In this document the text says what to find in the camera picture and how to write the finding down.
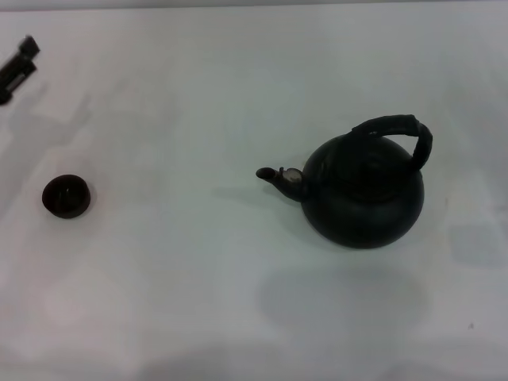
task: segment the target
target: teapot spout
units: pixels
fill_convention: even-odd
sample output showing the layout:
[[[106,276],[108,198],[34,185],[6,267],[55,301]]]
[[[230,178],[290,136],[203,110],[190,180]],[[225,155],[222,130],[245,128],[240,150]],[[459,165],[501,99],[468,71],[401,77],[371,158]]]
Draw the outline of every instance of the teapot spout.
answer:
[[[256,171],[256,176],[279,190],[280,193],[296,202],[304,202],[309,198],[309,185],[303,173],[295,168],[278,171],[272,168],[261,168]]]

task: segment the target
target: white table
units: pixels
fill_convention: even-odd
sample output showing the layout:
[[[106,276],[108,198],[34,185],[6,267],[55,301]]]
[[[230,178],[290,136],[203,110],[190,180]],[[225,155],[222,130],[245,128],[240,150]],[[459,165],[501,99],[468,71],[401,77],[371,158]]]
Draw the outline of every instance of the white table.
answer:
[[[508,379],[508,3],[0,14],[2,381]],[[255,177],[372,117],[435,145],[351,251]],[[398,139],[412,149],[413,139]],[[81,218],[40,202],[92,187]]]

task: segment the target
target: black lid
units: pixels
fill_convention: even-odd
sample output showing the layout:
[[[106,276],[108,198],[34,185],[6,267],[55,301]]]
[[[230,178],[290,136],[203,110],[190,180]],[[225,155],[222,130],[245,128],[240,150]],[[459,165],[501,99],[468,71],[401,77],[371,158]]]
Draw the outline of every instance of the black lid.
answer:
[[[61,175],[45,187],[42,203],[52,214],[60,218],[78,217],[90,205],[87,182],[76,175]]]

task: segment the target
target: teapot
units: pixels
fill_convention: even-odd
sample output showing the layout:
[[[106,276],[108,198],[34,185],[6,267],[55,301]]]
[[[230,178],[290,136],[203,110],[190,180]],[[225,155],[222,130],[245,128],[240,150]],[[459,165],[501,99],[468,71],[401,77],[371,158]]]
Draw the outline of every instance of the teapot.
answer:
[[[417,137],[413,155],[389,135]],[[265,167],[256,175],[300,202],[322,236],[351,248],[378,248],[418,219],[424,201],[420,169],[432,143],[429,129],[413,115],[377,117],[324,143],[303,171]]]

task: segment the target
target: black object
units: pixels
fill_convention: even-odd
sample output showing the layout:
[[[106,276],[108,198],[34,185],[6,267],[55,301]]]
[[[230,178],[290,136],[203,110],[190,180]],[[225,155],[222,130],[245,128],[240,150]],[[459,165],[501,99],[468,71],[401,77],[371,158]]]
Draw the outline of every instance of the black object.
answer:
[[[8,103],[13,91],[37,70],[32,60],[39,51],[35,40],[27,36],[20,43],[18,52],[0,69],[0,105]]]
[[[76,175],[58,176],[42,192],[42,203],[57,217],[78,217],[90,205],[90,190],[87,182]]]
[[[413,156],[383,136],[418,137]],[[256,175],[302,203],[310,224],[323,236],[353,248],[396,241],[423,207],[420,168],[433,137],[413,115],[378,117],[324,143],[303,172],[261,168]]]

